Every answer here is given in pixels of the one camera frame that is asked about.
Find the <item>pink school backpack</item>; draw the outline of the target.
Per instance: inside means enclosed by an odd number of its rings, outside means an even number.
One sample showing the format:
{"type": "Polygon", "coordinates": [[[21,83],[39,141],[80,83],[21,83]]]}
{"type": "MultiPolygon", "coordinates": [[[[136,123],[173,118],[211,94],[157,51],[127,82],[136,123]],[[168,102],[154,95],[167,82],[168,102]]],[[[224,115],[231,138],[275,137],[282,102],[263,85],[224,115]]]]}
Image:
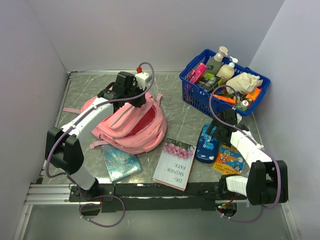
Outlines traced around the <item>pink school backpack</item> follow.
{"type": "Polygon", "coordinates": [[[153,150],[161,143],[167,130],[167,121],[160,108],[161,97],[159,94],[153,99],[147,92],[146,103],[141,107],[125,103],[91,131],[99,141],[90,147],[110,144],[133,155],[153,150]]]}

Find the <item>white book pink flowers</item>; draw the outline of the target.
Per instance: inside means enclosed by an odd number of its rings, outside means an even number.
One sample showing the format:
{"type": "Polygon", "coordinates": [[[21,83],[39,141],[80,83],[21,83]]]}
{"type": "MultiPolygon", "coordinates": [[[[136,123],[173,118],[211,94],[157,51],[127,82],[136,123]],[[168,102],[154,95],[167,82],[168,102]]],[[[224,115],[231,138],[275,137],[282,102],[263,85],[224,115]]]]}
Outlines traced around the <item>white book pink flowers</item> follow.
{"type": "Polygon", "coordinates": [[[153,180],[168,187],[185,191],[195,153],[195,146],[167,138],[164,141],[153,180]]]}

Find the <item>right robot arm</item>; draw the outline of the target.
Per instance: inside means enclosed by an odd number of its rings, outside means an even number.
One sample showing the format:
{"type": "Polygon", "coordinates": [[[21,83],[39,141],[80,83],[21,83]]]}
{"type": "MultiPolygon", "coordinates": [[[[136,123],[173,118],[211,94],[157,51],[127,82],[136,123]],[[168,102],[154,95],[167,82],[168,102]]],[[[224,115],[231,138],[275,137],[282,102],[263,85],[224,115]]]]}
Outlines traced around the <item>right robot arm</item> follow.
{"type": "Polygon", "coordinates": [[[213,115],[210,128],[213,136],[229,147],[234,147],[249,166],[248,176],[225,174],[219,180],[218,193],[230,199],[235,193],[247,197],[251,205],[272,209],[289,200],[288,167],[283,160],[275,160],[259,144],[249,128],[238,124],[234,109],[213,115]]]}

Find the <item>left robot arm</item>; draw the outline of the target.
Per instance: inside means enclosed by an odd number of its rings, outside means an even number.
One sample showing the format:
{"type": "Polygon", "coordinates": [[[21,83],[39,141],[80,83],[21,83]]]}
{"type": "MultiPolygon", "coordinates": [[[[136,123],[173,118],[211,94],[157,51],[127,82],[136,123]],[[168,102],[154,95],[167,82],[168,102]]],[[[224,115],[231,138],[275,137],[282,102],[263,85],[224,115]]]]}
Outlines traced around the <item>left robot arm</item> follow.
{"type": "Polygon", "coordinates": [[[51,127],[46,135],[46,167],[61,169],[81,189],[87,201],[99,195],[99,181],[84,163],[82,142],[104,119],[124,105],[141,107],[146,103],[145,94],[150,89],[153,75],[147,72],[132,74],[121,71],[116,80],[100,91],[93,103],[75,119],[57,128],[51,127]]]}

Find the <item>blue pencil case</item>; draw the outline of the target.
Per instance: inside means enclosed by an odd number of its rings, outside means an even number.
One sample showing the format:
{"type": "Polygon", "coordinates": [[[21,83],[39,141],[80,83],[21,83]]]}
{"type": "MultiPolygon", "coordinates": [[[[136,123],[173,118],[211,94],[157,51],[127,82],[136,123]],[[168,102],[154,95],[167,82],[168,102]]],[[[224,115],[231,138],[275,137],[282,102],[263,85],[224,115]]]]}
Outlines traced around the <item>blue pencil case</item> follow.
{"type": "Polygon", "coordinates": [[[205,164],[211,164],[215,161],[220,147],[220,142],[213,137],[216,127],[214,126],[210,134],[207,134],[206,131],[209,127],[209,123],[202,127],[195,152],[195,159],[205,164]]]}

